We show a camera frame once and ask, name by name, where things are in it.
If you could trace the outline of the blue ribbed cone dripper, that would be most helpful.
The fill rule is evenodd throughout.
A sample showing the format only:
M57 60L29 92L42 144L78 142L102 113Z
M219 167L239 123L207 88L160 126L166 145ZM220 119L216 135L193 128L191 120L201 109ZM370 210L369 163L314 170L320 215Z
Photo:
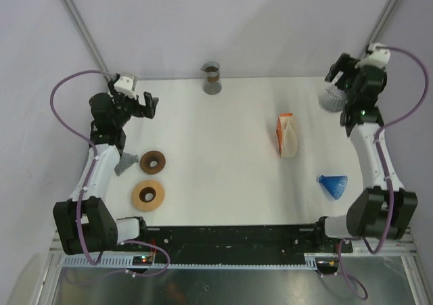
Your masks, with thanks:
M339 200L346 190L348 177L321 175L318 182L334 200Z

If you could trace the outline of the clear ribbed glass server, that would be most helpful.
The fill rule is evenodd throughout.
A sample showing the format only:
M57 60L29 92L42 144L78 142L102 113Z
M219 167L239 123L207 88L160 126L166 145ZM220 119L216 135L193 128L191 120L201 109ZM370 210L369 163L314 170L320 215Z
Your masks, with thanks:
M319 95L319 105L327 112L341 112L346 105L346 93L330 85Z

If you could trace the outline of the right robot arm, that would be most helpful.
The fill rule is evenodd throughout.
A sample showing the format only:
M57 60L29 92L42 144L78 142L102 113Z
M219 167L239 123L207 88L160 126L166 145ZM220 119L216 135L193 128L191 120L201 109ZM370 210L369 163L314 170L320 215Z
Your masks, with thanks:
M376 105L387 83L390 50L374 46L357 59L343 53L325 77L346 97L340 124L355 148L363 191L344 216L323 218L312 234L313 246L327 252L336 238L400 239L417 208L417 196L395 173L385 141L385 124Z

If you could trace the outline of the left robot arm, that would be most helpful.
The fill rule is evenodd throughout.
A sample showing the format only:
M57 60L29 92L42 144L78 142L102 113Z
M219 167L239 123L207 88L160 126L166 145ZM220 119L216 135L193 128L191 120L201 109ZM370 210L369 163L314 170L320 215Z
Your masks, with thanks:
M55 203L53 217L60 243L67 255L114 251L126 241L134 250L145 249L149 242L145 221L140 216L116 219L104 199L115 168L124 156L125 124L132 118L152 119L158 98L143 94L138 98L123 93L98 93L89 100L92 121L87 163L70 197Z

